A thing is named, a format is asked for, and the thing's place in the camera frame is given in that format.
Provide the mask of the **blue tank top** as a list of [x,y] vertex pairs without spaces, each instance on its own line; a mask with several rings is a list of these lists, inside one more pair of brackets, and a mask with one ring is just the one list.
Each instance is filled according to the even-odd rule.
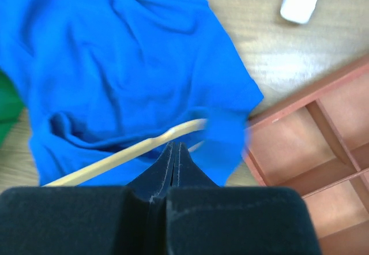
[[263,98],[207,0],[1,0],[1,69],[41,185],[205,118],[182,141],[223,186]]

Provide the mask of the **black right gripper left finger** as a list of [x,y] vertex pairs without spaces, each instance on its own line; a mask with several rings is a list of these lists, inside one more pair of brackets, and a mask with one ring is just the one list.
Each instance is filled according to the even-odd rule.
[[127,186],[14,187],[1,194],[2,254],[166,254],[174,144]]

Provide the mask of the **yellow hanger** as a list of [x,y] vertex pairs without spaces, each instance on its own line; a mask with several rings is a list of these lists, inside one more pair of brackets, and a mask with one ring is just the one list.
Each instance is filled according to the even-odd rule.
[[195,119],[192,121],[181,123],[180,125],[176,125],[170,128],[165,133],[157,137],[148,138],[144,141],[134,144],[111,156],[99,160],[98,162],[95,162],[62,178],[52,181],[45,186],[58,187],[79,185],[174,139],[190,134],[192,132],[203,130],[205,128],[205,125],[206,119]]

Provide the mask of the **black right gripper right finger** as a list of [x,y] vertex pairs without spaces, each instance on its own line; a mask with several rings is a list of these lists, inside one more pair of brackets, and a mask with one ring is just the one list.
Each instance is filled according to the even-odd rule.
[[175,147],[168,254],[320,254],[307,207],[287,187],[219,187]]

